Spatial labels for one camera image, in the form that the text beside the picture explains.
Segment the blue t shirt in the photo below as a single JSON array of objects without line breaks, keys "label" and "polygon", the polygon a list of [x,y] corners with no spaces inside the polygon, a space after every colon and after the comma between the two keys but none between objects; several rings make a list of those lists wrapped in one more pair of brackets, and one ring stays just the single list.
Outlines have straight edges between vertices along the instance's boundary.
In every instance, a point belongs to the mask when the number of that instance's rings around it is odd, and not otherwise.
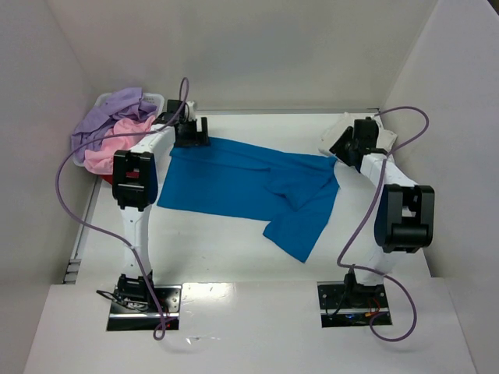
[{"label": "blue t shirt", "polygon": [[330,219],[335,157],[286,153],[229,139],[175,147],[158,206],[265,221],[265,238],[301,263]]}]

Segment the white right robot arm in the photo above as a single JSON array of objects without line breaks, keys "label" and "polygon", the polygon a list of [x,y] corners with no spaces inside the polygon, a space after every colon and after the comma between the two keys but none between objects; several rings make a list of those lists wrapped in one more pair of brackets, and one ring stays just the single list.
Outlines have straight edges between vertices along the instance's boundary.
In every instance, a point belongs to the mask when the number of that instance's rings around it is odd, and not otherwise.
[{"label": "white right robot arm", "polygon": [[343,302],[353,308],[380,296],[384,276],[433,240],[434,189],[417,184],[396,166],[382,145],[384,134],[374,118],[345,113],[322,139],[325,151],[376,186],[375,246],[366,263],[350,268],[344,280]]}]

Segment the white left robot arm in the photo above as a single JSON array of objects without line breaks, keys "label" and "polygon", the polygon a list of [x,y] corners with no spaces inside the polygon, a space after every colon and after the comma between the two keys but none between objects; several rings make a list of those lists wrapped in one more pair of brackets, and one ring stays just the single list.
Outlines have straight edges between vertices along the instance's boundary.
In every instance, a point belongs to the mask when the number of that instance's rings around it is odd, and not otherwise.
[{"label": "white left robot arm", "polygon": [[196,118],[196,102],[169,100],[150,131],[129,150],[113,157],[112,195],[123,219],[131,250],[120,275],[115,300],[129,309],[154,307],[153,270],[148,253],[149,219],[158,195],[156,160],[171,147],[208,146],[207,119]]}]

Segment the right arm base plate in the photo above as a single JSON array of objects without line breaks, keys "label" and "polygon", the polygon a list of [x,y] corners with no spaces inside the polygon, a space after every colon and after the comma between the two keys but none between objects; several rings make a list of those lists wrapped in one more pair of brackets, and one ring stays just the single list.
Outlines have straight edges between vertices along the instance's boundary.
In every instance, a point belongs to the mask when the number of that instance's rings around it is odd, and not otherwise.
[{"label": "right arm base plate", "polygon": [[392,324],[383,285],[344,296],[345,285],[342,282],[319,282],[317,293],[323,328],[369,326],[374,316],[374,326]]}]

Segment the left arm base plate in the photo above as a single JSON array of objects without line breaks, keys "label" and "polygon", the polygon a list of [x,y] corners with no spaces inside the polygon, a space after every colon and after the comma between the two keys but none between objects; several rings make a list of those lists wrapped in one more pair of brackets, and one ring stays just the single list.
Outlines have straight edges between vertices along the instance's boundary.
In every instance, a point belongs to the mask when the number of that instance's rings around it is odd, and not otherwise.
[{"label": "left arm base plate", "polygon": [[[166,318],[166,330],[178,330],[182,286],[159,286],[155,292]],[[160,313],[153,302],[134,302],[129,298],[118,302],[112,296],[107,331],[153,331],[159,324]]]}]

